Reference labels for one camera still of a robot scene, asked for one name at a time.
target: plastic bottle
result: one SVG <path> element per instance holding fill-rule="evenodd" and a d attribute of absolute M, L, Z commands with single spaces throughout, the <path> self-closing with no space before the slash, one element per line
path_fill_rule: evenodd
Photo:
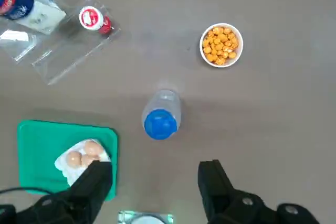
<path fill-rule="evenodd" d="M 163 140 L 174 134 L 181 123 L 181 102 L 171 90 L 159 90 L 142 112 L 142 125 L 155 140 Z"/>

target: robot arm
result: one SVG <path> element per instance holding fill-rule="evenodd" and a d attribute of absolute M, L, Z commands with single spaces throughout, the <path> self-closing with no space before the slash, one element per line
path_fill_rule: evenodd
<path fill-rule="evenodd" d="M 218 160 L 199 164 L 198 187 L 208 224 L 319 224 L 299 205 L 273 211 L 257 195 L 235 189 Z"/>
<path fill-rule="evenodd" d="M 94 161 L 68 190 L 43 196 L 24 211 L 0 205 L 0 224 L 92 224 L 111 186 L 111 163 Z"/>

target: red label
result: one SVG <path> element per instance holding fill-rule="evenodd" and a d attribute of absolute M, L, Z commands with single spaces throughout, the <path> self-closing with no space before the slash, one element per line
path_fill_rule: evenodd
<path fill-rule="evenodd" d="M 99 16 L 94 9 L 86 9 L 80 18 L 82 19 L 83 24 L 87 27 L 92 27 L 98 22 Z"/>
<path fill-rule="evenodd" d="M 107 34 L 112 29 L 112 22 L 109 17 L 104 17 L 104 23 L 102 27 L 98 30 L 101 34 Z"/>
<path fill-rule="evenodd" d="M 4 0 L 2 6 L 0 6 L 0 15 L 6 14 L 14 5 L 15 0 Z"/>

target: egg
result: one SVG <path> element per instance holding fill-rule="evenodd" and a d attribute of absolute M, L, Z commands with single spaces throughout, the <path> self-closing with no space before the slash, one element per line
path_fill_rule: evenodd
<path fill-rule="evenodd" d="M 100 144 L 97 144 L 95 141 L 87 141 L 84 145 L 84 151 L 86 152 L 86 154 L 98 156 L 104 152 L 104 149 Z"/>
<path fill-rule="evenodd" d="M 98 156 L 85 154 L 85 155 L 83 155 L 82 160 L 81 160 L 82 161 L 82 166 L 88 167 L 95 160 L 100 161 Z"/>
<path fill-rule="evenodd" d="M 81 165 L 82 154 L 79 152 L 69 152 L 66 157 L 66 162 L 71 168 L 78 168 Z"/>

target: clear plastic bag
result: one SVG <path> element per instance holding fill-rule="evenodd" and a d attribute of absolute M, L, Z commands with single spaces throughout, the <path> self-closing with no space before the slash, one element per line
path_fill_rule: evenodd
<path fill-rule="evenodd" d="M 47 84 L 53 84 L 95 50 L 115 39 L 118 23 L 97 0 L 55 0 L 66 17 L 50 34 L 45 35 L 11 20 L 0 20 L 0 47 L 15 62 L 31 63 Z M 84 6 L 94 6 L 110 18 L 112 30 L 107 35 L 90 31 L 79 22 Z"/>

